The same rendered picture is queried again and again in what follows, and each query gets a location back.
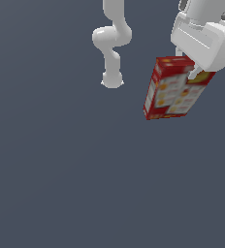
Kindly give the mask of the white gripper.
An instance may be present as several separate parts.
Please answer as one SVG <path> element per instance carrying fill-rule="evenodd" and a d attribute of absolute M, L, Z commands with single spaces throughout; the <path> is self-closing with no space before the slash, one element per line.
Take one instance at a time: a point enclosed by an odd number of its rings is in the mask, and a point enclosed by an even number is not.
<path fill-rule="evenodd" d="M 217 72 L 225 67 L 225 20 L 207 22 L 195 29 L 184 12 L 179 12 L 171 34 L 176 56 L 185 53 L 196 65 L 188 75 L 194 79 L 202 70 Z"/>

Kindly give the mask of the red cracker box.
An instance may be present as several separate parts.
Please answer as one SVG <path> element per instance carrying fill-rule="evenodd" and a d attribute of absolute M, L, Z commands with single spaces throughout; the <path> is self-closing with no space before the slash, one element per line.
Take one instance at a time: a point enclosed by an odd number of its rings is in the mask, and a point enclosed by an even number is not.
<path fill-rule="evenodd" d="M 144 104 L 147 120 L 185 116 L 205 90 L 215 72 L 188 74 L 195 62 L 188 56 L 157 57 Z"/>

